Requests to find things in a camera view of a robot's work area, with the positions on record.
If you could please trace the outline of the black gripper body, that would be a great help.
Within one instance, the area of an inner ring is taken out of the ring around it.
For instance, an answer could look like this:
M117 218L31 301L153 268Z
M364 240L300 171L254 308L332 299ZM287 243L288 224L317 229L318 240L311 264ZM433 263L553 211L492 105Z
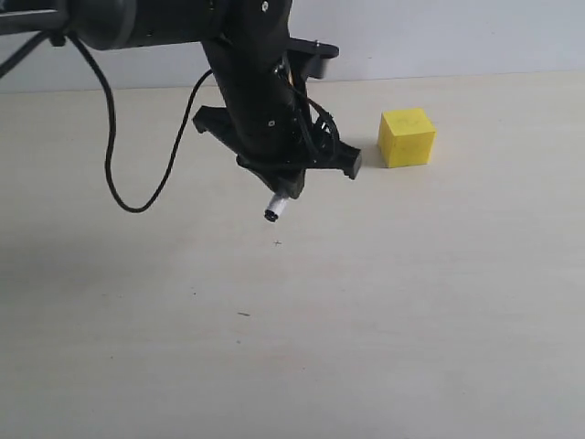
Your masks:
M284 154L288 165L304 158L301 104L339 48L292 37L290 1L208 1L203 49L237 133Z

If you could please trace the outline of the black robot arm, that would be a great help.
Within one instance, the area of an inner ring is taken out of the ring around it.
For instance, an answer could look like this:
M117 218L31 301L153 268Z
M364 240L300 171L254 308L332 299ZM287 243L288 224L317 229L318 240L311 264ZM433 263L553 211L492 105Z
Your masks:
M1 67L9 72L45 41L93 50L200 43L223 98L187 112L186 123L230 149L272 192L298 198L310 169L355 178L360 151L344 143L329 112L307 94L336 46L294 38L288 1L4 1L1 31L29 40Z

